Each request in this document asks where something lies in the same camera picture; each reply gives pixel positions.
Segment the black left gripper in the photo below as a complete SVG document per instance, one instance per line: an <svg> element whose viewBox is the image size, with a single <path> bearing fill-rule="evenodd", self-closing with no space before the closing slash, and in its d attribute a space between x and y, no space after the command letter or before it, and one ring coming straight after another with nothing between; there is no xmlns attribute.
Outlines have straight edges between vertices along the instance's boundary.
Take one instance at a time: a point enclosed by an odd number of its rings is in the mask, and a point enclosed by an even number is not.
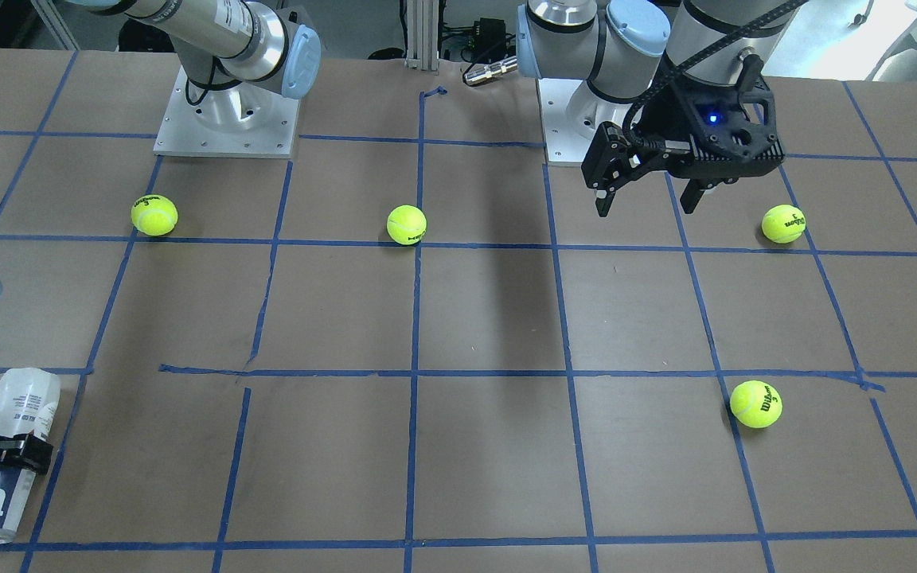
<svg viewBox="0 0 917 573"><path fill-rule="evenodd" d="M739 86L678 77L644 106L636 130L651 140L685 143L683 154L665 159L665 170L689 179L680 195L684 214L694 213L720 179L763 177L786 159L774 93L763 76ZM598 123L581 163L598 216L608 216L616 192L642 176L649 156L650 150L630 142L618 124Z"/></svg>

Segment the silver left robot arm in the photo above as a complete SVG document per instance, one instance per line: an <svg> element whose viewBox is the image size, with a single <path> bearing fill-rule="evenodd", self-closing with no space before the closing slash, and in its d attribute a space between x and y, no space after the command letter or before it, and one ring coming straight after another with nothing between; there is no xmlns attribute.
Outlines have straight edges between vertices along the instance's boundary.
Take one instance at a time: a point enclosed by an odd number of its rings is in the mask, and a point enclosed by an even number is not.
<svg viewBox="0 0 917 573"><path fill-rule="evenodd" d="M517 65L536 79L581 80L627 105L596 120L581 171L607 216L648 173L685 179L681 207L783 164L775 98L762 69L800 1L528 1L517 8Z"/></svg>

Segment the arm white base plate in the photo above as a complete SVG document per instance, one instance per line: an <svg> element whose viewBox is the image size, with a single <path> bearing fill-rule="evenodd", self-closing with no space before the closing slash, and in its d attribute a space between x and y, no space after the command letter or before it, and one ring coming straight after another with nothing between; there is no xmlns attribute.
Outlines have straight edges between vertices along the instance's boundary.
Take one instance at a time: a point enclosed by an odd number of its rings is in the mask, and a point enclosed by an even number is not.
<svg viewBox="0 0 917 573"><path fill-rule="evenodd" d="M551 166L581 166L599 124L621 124L630 108L597 97L585 80L539 79L537 87Z"/></svg>
<svg viewBox="0 0 917 573"><path fill-rule="evenodd" d="M179 69L153 145L156 155L291 159L301 102L251 84L200 94Z"/></svg>

